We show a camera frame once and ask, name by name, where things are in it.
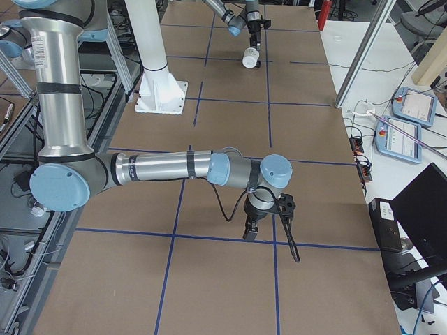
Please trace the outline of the wooden beam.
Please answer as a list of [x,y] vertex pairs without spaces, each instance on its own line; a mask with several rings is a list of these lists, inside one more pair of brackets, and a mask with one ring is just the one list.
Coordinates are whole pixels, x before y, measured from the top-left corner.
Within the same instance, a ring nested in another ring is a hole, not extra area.
[[437,76],[443,72],[443,69],[446,67],[447,58],[446,34],[446,29],[444,29],[411,76],[414,84],[430,86]]

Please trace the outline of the aluminium frame rail left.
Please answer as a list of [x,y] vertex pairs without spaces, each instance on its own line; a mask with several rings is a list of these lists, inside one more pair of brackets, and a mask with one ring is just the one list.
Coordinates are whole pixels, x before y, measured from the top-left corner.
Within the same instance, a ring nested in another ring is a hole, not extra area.
[[118,37],[115,33],[115,29],[114,29],[112,20],[111,20],[108,12],[105,13],[105,17],[106,17],[107,25],[108,25],[108,36],[105,41],[108,45],[108,49],[110,51],[111,58],[115,64],[115,67],[119,74],[119,78],[122,81],[125,92],[127,94],[129,94],[133,91],[133,89],[132,89],[133,81],[131,79],[131,74],[129,72],[129,68],[126,63],[126,59],[122,55],[122,49],[120,47]]

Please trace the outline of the brown paper table cover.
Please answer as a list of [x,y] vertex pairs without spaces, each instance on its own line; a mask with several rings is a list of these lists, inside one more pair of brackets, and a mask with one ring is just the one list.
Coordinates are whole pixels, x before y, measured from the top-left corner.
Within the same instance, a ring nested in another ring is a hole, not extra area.
[[[124,163],[92,195],[35,334],[398,334],[313,12],[261,6],[260,68],[241,64],[202,3],[171,3],[160,23],[168,66],[189,83],[181,115],[127,105],[107,156]],[[252,165],[293,167],[293,261],[280,220],[243,240],[226,222]]]

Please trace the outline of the lower teach pendant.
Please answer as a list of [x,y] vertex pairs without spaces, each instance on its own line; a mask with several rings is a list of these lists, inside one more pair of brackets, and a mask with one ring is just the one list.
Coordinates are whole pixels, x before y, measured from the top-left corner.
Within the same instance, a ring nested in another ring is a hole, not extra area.
[[[388,116],[384,119],[413,137],[421,139],[420,124]],[[422,147],[383,121],[377,123],[374,143],[381,154],[415,164],[422,162]]]

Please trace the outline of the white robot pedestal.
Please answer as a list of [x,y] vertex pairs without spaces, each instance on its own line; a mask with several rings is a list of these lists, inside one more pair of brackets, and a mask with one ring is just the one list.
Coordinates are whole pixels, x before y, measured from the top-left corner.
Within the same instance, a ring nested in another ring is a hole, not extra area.
[[135,105],[138,113],[181,114],[188,88],[168,68],[155,1],[125,2],[144,73]]

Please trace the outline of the upper teach pendant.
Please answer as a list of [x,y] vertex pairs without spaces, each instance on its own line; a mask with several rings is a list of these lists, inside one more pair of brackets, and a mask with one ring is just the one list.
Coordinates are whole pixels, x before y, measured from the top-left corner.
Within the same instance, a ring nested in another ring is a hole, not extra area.
[[432,127],[436,114],[437,97],[408,87],[397,90],[393,101],[393,114],[416,122],[423,127]]

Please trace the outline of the aluminium frame post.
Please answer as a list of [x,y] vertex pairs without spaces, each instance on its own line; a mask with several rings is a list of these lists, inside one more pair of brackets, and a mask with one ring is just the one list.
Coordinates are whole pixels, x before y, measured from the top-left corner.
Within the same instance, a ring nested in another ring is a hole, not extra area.
[[369,23],[369,26],[365,32],[365,35],[360,43],[360,46],[353,58],[351,66],[346,74],[344,81],[340,87],[340,90],[335,99],[335,107],[341,108],[349,94],[349,91],[353,87],[353,84],[362,69],[362,66],[366,60],[369,51],[371,50],[374,41],[376,40],[382,26],[386,23],[388,16],[393,9],[396,0],[380,1],[377,10]]

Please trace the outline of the orange black connector strip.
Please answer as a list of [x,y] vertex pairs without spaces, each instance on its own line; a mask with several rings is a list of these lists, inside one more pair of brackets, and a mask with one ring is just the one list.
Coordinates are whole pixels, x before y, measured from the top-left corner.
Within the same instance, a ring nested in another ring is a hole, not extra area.
[[372,181],[372,162],[366,157],[363,150],[363,140],[360,136],[351,136],[349,144],[353,152],[360,182],[365,185]]

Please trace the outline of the black computer box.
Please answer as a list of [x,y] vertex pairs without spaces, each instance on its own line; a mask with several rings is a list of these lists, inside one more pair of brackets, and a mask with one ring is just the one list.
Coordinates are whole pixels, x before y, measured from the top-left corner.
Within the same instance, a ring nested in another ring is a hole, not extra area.
[[402,251],[400,233],[390,200],[374,198],[368,207],[379,248],[382,251],[400,253]]

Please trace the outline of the red fire extinguisher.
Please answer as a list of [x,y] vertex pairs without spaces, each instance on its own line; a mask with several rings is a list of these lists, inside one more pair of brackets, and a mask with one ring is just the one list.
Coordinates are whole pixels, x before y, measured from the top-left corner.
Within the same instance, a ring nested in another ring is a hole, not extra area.
[[328,19],[331,6],[332,6],[332,0],[323,0],[317,20],[319,31],[324,30],[324,26]]

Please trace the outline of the white mug black handle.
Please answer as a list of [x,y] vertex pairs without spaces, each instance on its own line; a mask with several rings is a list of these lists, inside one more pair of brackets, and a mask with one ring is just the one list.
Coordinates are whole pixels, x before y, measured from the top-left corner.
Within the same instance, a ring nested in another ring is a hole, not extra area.
[[242,65],[245,68],[256,68],[260,66],[259,51],[254,47],[248,47],[242,57]]

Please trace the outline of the teach pendant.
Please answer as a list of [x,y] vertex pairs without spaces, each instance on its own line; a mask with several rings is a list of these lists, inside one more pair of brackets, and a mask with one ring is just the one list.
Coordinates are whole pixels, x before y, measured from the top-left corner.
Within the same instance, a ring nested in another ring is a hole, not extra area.
[[408,87],[397,90],[393,101],[393,114],[416,122],[423,127],[432,127],[436,114],[437,97]]
[[[413,137],[421,139],[420,124],[388,116],[384,119]],[[415,164],[422,162],[422,147],[383,121],[377,123],[374,143],[381,154]]]

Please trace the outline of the black monitor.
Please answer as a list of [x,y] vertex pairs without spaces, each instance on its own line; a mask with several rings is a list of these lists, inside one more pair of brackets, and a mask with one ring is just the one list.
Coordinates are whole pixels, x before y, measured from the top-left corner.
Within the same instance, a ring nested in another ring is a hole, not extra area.
[[430,163],[391,201],[395,218],[429,265],[446,260],[446,175]]

